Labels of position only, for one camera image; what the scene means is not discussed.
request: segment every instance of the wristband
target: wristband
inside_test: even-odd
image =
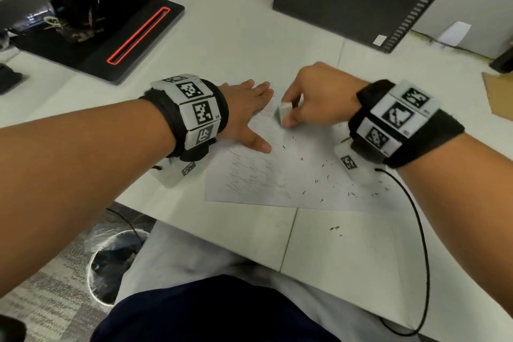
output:
[[[376,81],[356,96],[362,108],[349,121],[351,147],[377,164],[399,168],[465,131],[437,99],[408,82]]]
[[[173,132],[176,147],[168,157],[200,160],[228,123],[228,104],[219,88],[195,75],[155,81],[140,99],[153,103]]]

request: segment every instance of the hand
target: hand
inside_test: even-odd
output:
[[[219,87],[230,112],[228,124],[219,136],[239,141],[262,153],[270,153],[271,145],[250,130],[248,123],[255,111],[263,109],[269,103],[274,91],[269,89],[271,84],[267,81],[256,88],[253,88],[254,84],[253,80],[248,80],[237,86],[224,83]]]
[[[361,107],[356,93],[367,85],[366,81],[323,62],[304,67],[283,96],[282,102],[292,102],[294,106],[283,125],[335,125],[348,121]],[[301,94],[303,104],[298,107]]]

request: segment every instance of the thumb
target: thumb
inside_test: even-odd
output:
[[[245,126],[240,132],[239,141],[253,150],[261,151],[262,153],[271,152],[271,145],[248,126]]]
[[[283,127],[289,129],[290,127],[294,127],[304,122],[303,119],[303,106],[293,108],[291,112],[285,117],[283,120]]]

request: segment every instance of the white pants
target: white pants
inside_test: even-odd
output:
[[[345,300],[159,221],[123,276],[116,304],[134,293],[176,287],[221,274],[278,290],[343,342],[403,341],[384,328],[375,315]],[[398,331],[406,330],[395,327]],[[408,340],[419,341],[418,337]]]

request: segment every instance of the red led slot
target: red led slot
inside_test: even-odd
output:
[[[118,65],[127,54],[129,54],[137,44],[143,40],[143,38],[155,27],[158,23],[169,14],[169,7],[161,7],[145,24],[143,24],[139,30],[137,30],[126,42],[116,50],[112,56],[107,59],[107,62],[111,65]]]

